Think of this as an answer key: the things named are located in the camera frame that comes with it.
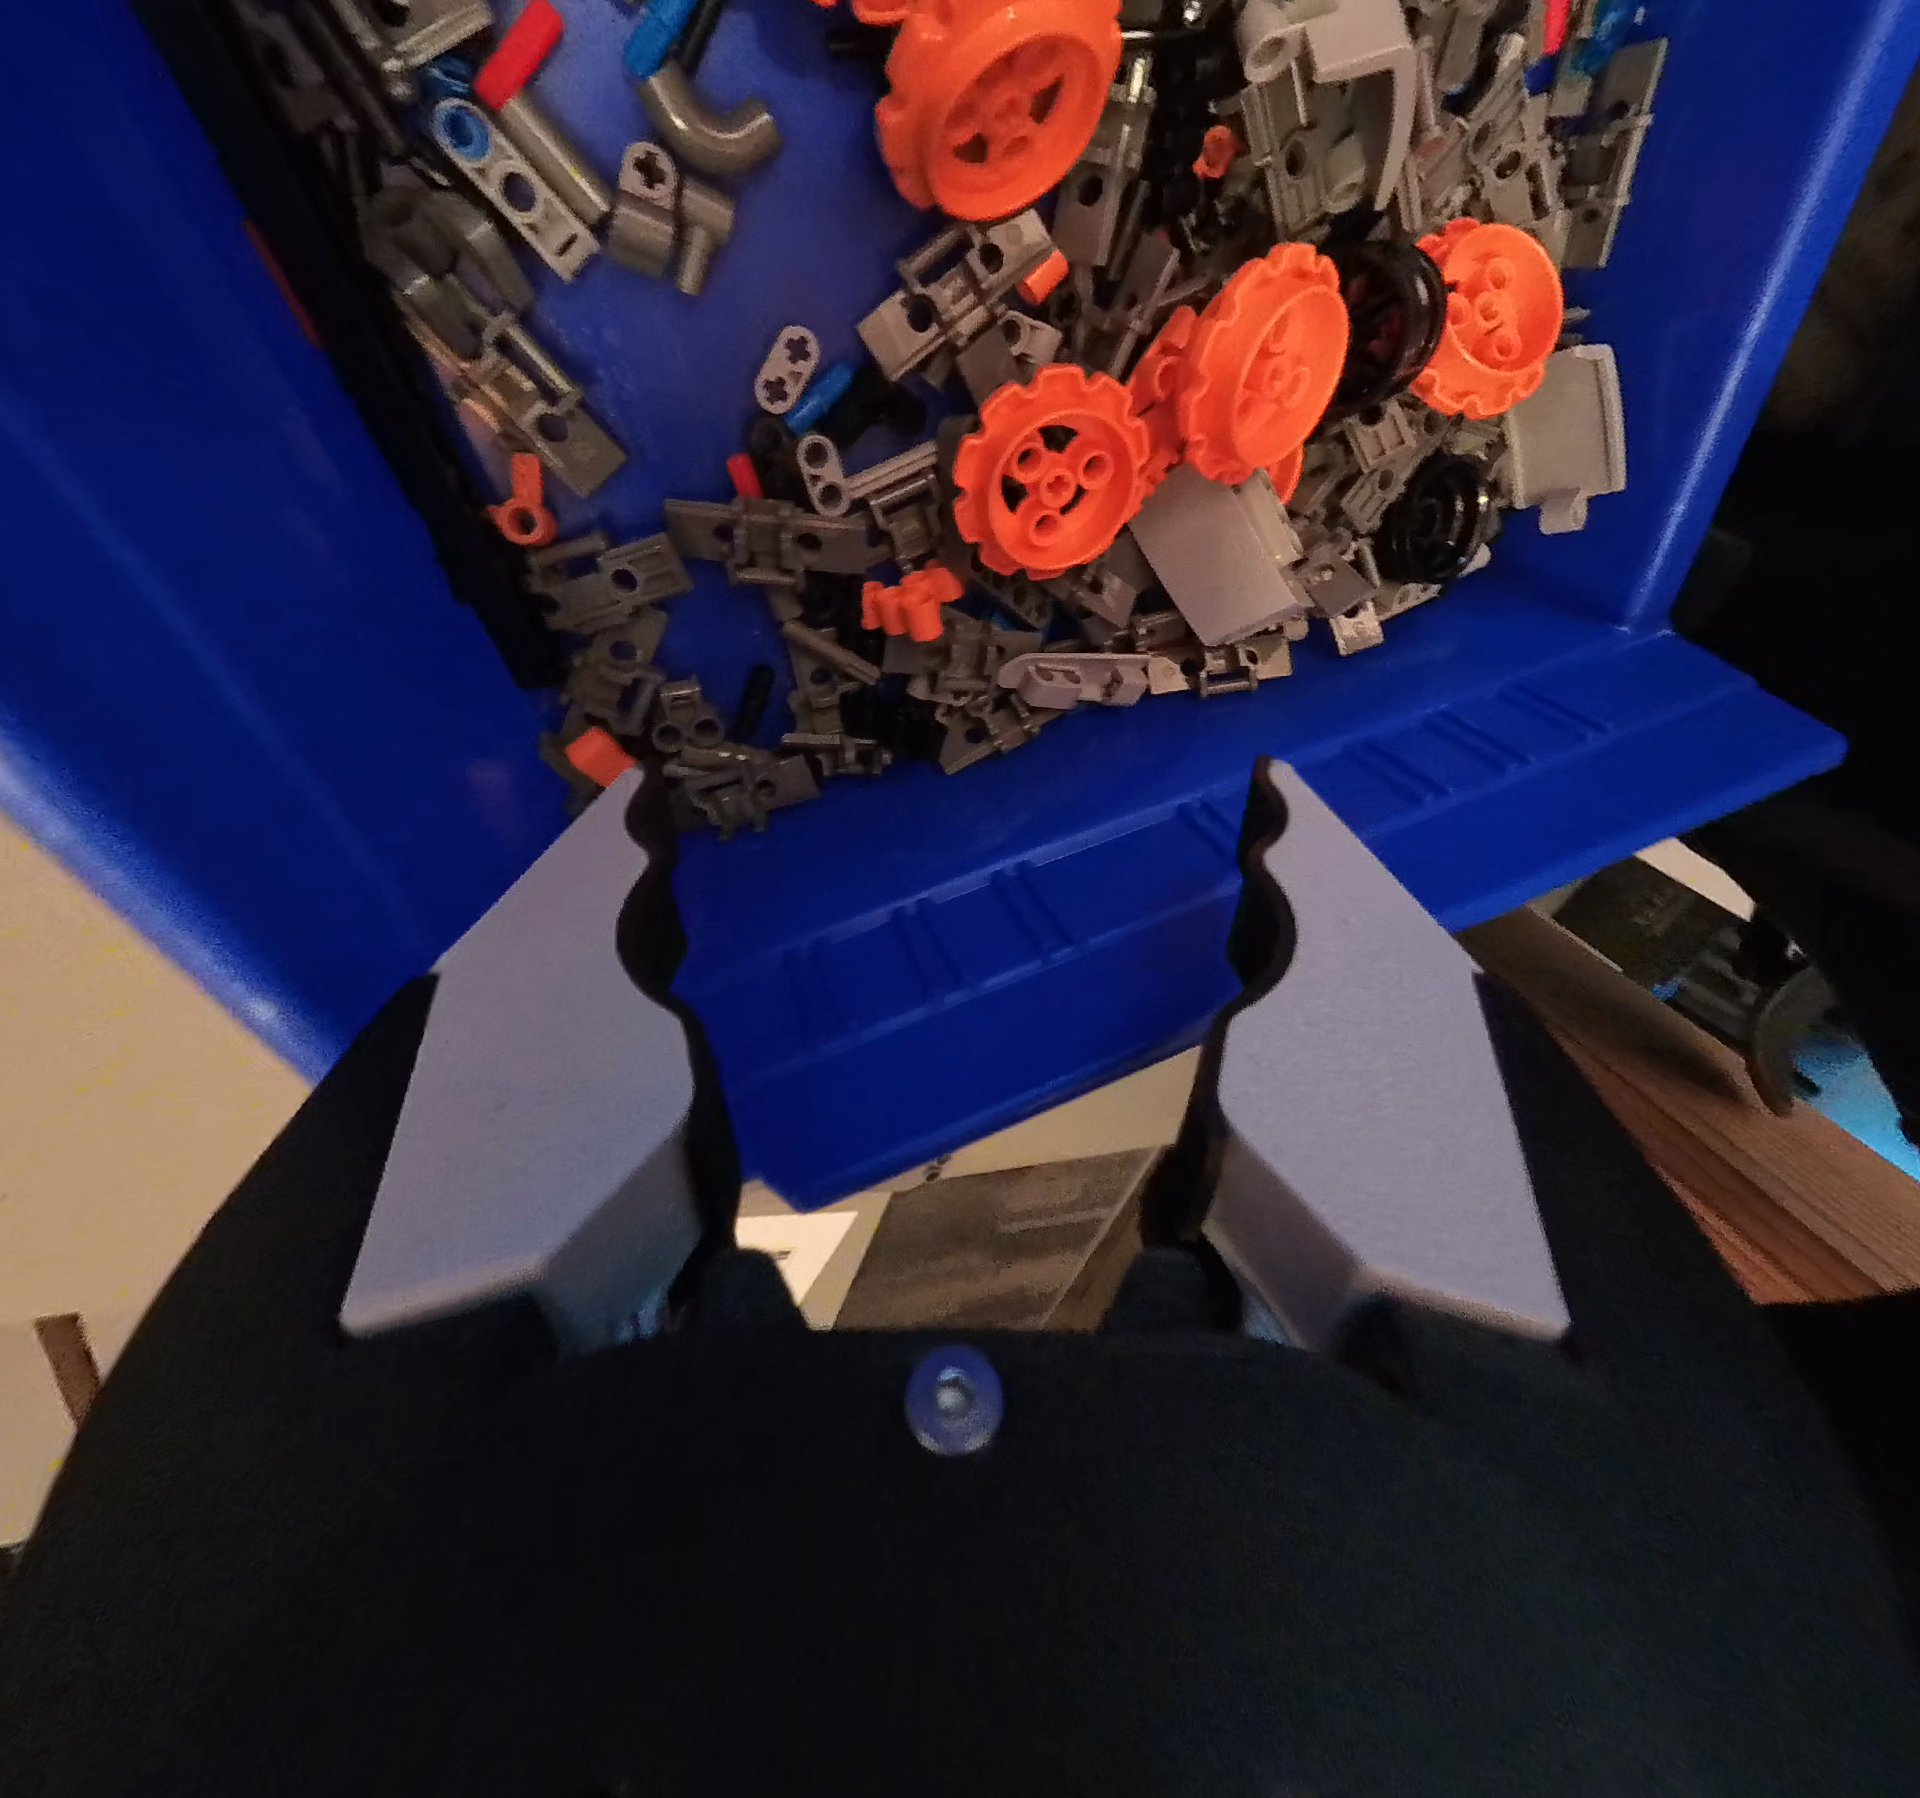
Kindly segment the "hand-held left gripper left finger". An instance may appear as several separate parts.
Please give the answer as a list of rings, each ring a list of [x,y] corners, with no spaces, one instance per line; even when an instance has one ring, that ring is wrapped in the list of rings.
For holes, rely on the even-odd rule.
[[[621,946],[667,887],[653,785],[637,765],[603,786],[438,958],[347,1334],[516,1297],[578,1351],[666,1327],[704,1220],[689,1025]]]

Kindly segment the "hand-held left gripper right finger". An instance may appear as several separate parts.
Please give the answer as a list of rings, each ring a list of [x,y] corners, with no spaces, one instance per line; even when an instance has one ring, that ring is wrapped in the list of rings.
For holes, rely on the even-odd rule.
[[[1254,768],[1240,997],[1201,1080],[1201,1230],[1254,1337],[1401,1300],[1543,1343],[1569,1307],[1476,961],[1288,764]]]

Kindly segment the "blue parts bin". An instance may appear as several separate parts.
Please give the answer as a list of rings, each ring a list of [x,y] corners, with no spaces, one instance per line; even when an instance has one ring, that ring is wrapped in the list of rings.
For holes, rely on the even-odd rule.
[[[1610,262],[1628,489],[1255,692],[1078,712],[945,777],[681,844],[679,992],[742,1161],[823,1202],[1205,1036],[1235,835],[1292,764],[1446,928],[1836,765],[1670,634],[1916,63],[1916,0],[1643,0],[1670,40]],[[342,390],[325,200],[241,198],[131,0],[4,0],[4,810],[315,1078],[564,829],[545,699]]]

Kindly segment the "pile of toy building parts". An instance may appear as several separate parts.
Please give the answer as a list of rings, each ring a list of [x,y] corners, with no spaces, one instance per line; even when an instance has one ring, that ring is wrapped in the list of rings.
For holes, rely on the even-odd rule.
[[[615,0],[642,131],[601,173],[537,99],[553,0],[223,0],[503,476],[493,555],[564,660],[541,748],[573,806],[648,764],[679,826],[731,835],[1081,709],[1254,692],[1315,631],[1372,650],[1501,541],[1446,586],[1379,579],[1379,519],[1435,451],[1483,463],[1501,532],[1578,532],[1628,486],[1617,357],[1563,276],[1608,262],[1651,128],[1667,45],[1629,40],[1637,0],[806,0],[933,233],[850,363],[809,322],[774,334],[726,498],[666,502],[636,543],[567,523],[630,457],[541,345],[522,258],[704,290],[783,147],[762,99],[698,87],[731,2]],[[1356,241],[1427,249],[1448,311],[1404,394],[1337,418]],[[1054,364],[1126,385],[1153,486],[1036,583],[960,537],[952,463]]]

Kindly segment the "orange toy gear wheel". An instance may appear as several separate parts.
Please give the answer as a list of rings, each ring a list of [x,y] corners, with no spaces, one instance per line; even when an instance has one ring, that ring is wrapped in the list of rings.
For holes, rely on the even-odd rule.
[[[952,516],[1002,577],[1055,580],[1102,557],[1153,486],[1143,416],[1116,377],[1054,364],[978,410],[952,463]]]

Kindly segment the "black toy wheel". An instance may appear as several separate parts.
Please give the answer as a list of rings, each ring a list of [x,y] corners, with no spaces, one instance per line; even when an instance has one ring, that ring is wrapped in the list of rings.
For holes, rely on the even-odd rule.
[[[1349,349],[1329,401],[1337,418],[1378,407],[1427,368],[1446,327],[1448,290],[1427,249],[1356,241],[1334,249]]]
[[[1501,535],[1490,474],[1474,455],[1435,451],[1406,480],[1373,535],[1384,583],[1446,586]]]

